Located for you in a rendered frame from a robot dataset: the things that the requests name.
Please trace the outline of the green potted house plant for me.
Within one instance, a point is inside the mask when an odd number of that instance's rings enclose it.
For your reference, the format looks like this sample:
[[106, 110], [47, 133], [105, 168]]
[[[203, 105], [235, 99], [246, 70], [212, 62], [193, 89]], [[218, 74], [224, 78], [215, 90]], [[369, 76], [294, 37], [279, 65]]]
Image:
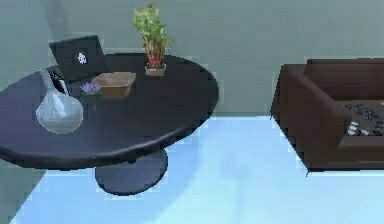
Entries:
[[160, 22], [160, 10], [154, 2], [143, 9], [134, 8], [132, 22], [143, 39], [143, 48], [147, 57], [146, 75], [163, 76], [167, 68], [164, 62], [166, 48], [173, 44], [173, 41], [167, 36], [165, 24]]

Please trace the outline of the small purple flower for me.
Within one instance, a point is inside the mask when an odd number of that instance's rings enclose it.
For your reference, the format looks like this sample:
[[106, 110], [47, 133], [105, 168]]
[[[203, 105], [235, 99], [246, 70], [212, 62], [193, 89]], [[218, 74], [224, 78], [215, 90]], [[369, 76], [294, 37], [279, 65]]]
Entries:
[[85, 83], [80, 86], [84, 95], [97, 95], [101, 93], [101, 86], [98, 83]]

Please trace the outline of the black laptop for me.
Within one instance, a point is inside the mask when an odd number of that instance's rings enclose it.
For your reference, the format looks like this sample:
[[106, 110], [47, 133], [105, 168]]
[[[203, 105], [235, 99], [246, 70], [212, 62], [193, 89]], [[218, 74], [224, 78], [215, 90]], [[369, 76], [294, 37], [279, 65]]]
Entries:
[[58, 65], [50, 73], [55, 88], [69, 95], [68, 85], [95, 77], [108, 70], [97, 35], [51, 42], [49, 47]]

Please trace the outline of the clear glass vase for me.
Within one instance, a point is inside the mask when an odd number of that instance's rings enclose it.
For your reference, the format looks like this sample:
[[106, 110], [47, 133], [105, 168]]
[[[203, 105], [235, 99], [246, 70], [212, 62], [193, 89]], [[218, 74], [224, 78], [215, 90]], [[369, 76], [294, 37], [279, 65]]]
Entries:
[[77, 130], [83, 121], [83, 106], [79, 100], [59, 92], [47, 69], [39, 73], [46, 87], [46, 94], [36, 110], [39, 124], [55, 134], [69, 134]]

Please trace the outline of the black remote control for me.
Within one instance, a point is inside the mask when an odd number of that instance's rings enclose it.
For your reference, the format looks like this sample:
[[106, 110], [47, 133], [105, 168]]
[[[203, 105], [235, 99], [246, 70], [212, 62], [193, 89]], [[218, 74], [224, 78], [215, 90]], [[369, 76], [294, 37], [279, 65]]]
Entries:
[[384, 136], [384, 110], [371, 109], [366, 104], [344, 104], [352, 113], [348, 136]]

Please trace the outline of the round black pedestal table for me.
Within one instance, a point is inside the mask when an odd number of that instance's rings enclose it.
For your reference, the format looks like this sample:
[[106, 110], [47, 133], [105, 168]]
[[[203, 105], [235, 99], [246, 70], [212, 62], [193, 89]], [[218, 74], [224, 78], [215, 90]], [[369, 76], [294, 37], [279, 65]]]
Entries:
[[0, 91], [0, 159], [23, 168], [92, 168], [105, 192], [127, 196], [155, 186], [168, 167], [166, 149], [191, 135], [212, 114], [219, 99], [215, 77], [190, 60], [166, 56], [161, 77], [146, 75], [141, 53], [109, 54], [113, 72], [136, 80], [123, 99], [70, 92], [84, 108], [81, 126], [54, 134], [36, 119], [46, 88], [34, 72]]

